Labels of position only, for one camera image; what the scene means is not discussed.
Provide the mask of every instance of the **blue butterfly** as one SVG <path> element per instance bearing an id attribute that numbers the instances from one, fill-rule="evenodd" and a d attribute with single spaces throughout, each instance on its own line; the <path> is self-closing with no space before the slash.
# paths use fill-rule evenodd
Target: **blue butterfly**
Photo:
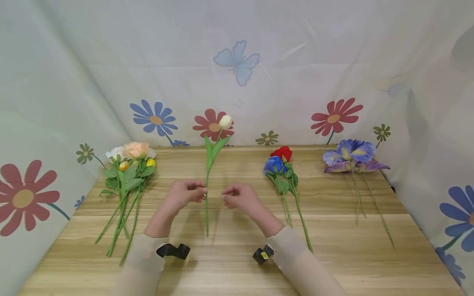
<path id="1" fill-rule="evenodd" d="M 248 58 L 245 58 L 244 50 L 246 46 L 247 41 L 237 41 L 232 51 L 226 48 L 214 57 L 214 62 L 217 65 L 227 68 L 232 67 L 232 69 L 229 70 L 234 71 L 237 83 L 240 86 L 247 85 L 247 81 L 250 80 L 250 75 L 252 75 L 252 69 L 257 66 L 258 60 L 260 59 L 259 54 L 252 54 Z"/>

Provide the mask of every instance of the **white tulip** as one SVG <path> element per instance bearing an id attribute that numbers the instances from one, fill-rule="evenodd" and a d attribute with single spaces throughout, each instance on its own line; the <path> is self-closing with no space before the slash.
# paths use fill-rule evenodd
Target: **white tulip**
<path id="1" fill-rule="evenodd" d="M 232 117 L 229 115 L 224 115 L 219 121 L 219 128 L 227 131 L 232 125 Z"/>
<path id="2" fill-rule="evenodd" d="M 148 149 L 148 157 L 149 158 L 155 158 L 155 156 L 156 156 L 156 152 L 153 149 L 149 148 Z"/>
<path id="3" fill-rule="evenodd" d="M 110 152 L 105 152 L 105 156 L 109 160 L 110 163 L 112 163 L 112 160 L 110 159 L 111 157 L 117 159 L 117 155 L 120 155 L 120 159 L 124 159 L 123 157 L 123 146 L 115 147 L 112 149 Z"/>

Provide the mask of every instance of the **white backdrop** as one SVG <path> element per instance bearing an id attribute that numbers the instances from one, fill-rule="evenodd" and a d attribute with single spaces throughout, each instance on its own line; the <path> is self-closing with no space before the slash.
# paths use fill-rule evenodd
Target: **white backdrop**
<path id="1" fill-rule="evenodd" d="M 474 295 L 472 38 L 453 50 L 473 25 L 469 0 L 0 0 L 0 262 L 13 266 L 0 294 L 21 288 L 107 150 L 202 145 L 226 112 L 231 145 L 379 144 Z"/>

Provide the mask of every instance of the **wooden tabletop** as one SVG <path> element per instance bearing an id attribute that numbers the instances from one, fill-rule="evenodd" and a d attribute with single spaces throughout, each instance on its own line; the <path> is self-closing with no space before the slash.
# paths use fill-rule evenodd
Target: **wooden tabletop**
<path id="1" fill-rule="evenodd" d="M 291 148 L 314 252 L 348 295 L 464 295 L 381 173 L 369 173 L 366 179 L 389 225 L 396 250 L 362 179 L 357 178 L 367 218 L 361 215 L 356 225 L 356 193 L 351 176 L 323 173 L 322 155 L 333 146 Z M 252 259 L 254 251 L 265 245 L 264 237 L 248 217 L 226 209 L 220 198 L 227 186 L 249 183 L 263 203 L 285 221 L 273 185 L 262 173 L 274 149 L 225 147 L 221 151 L 210 174 L 210 236 L 206 238 L 205 234 L 204 203 L 189 204 L 179 213 L 170 240 L 175 245 L 190 246 L 191 252 L 186 261 L 166 260 L 157 295 L 297 295 L 272 261 L 259 266 Z M 156 159 L 159 173 L 143 198 L 137 233 L 144 230 L 173 181 L 206 177 L 203 147 L 157 148 Z M 118 264 L 126 239 L 119 238 L 112 258 L 105 254 L 114 227 L 94 245 L 117 205 L 116 198 L 99 197 L 103 188 L 101 177 L 19 295 L 107 295 L 120 273 Z M 293 227 L 304 241 L 291 195 L 289 201 Z"/>

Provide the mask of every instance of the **flower bouquet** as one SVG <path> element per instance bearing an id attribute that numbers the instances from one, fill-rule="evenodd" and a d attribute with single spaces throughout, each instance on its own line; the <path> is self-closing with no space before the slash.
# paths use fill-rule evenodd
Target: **flower bouquet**
<path id="1" fill-rule="evenodd" d="M 214 161 L 219 154 L 220 150 L 222 147 L 227 144 L 227 142 L 230 140 L 231 136 L 226 136 L 225 138 L 221 139 L 220 135 L 222 134 L 222 131 L 226 131 L 230 128 L 230 126 L 233 124 L 232 117 L 229 115 L 224 115 L 220 121 L 219 121 L 219 135 L 217 137 L 216 144 L 214 147 L 212 147 L 212 144 L 210 143 L 210 140 L 207 135 L 204 135 L 204 141 L 206 142 L 206 151 L 207 151 L 207 170 L 206 170 L 206 188 L 208 187 L 209 183 L 209 173 L 212 165 L 214 164 Z M 206 193 L 206 202 L 205 202 L 205 207 L 206 207 L 206 237 L 209 237 L 209 208 L 208 208 L 208 194 Z"/>
<path id="2" fill-rule="evenodd" d="M 264 173 L 275 185 L 276 191 L 285 207 L 286 219 L 291 228 L 293 228 L 293 223 L 288 208 L 286 193 L 289 191 L 295 197 L 298 214 L 300 214 L 301 223 L 303 224 L 306 244 L 308 245 L 308 249 L 313 252 L 310 236 L 308 235 L 308 229 L 304 222 L 303 214 L 301 213 L 298 175 L 293 171 L 293 165 L 289 162 L 292 155 L 293 151 L 291 151 L 288 146 L 283 146 L 280 149 L 275 150 L 270 154 L 270 158 L 265 163 Z"/>
<path id="3" fill-rule="evenodd" d="M 380 214 L 380 217 L 382 218 L 383 225 L 385 227 L 385 230 L 387 231 L 390 241 L 392 242 L 392 246 L 396 248 L 395 242 L 393 241 L 392 235 L 390 234 L 390 230 L 380 211 L 377 201 L 375 200 L 375 197 L 372 191 L 370 190 L 369 184 L 365 180 L 365 174 L 368 172 L 382 169 L 390 169 L 388 165 L 373 160 L 374 155 L 375 147 L 371 142 L 351 139 L 341 140 L 339 144 L 337 144 L 336 151 L 327 150 L 323 154 L 323 160 L 328 165 L 324 172 L 343 172 L 352 174 L 352 181 L 354 182 L 355 194 L 357 196 L 357 214 L 355 218 L 356 224 L 358 224 L 359 222 L 360 209 L 362 209 L 362 213 L 364 214 L 364 217 L 366 217 L 364 205 L 362 204 L 362 199 L 360 196 L 359 187 L 357 186 L 357 182 L 354 176 L 356 172 L 361 173 L 365 186 L 369 190 L 372 200 L 374 201 L 375 206 L 377 207 L 377 210 Z"/>
<path id="4" fill-rule="evenodd" d="M 120 260 L 120 266 L 122 266 L 130 249 L 133 234 L 135 233 L 142 193 L 145 191 L 148 180 L 156 171 L 156 163 L 154 160 L 156 152 L 149 148 L 148 143 L 131 142 L 112 149 L 111 152 L 106 153 L 106 156 L 109 159 L 110 167 L 108 169 L 104 168 L 102 171 L 106 177 L 105 185 L 108 189 L 103 189 L 100 194 L 117 195 L 118 206 L 97 237 L 95 244 L 102 238 L 118 213 L 118 222 L 107 256 L 110 257 L 112 255 L 117 238 L 123 230 L 128 242 L 122 259 Z M 135 218 L 132 230 L 129 233 L 126 222 L 134 206 Z"/>

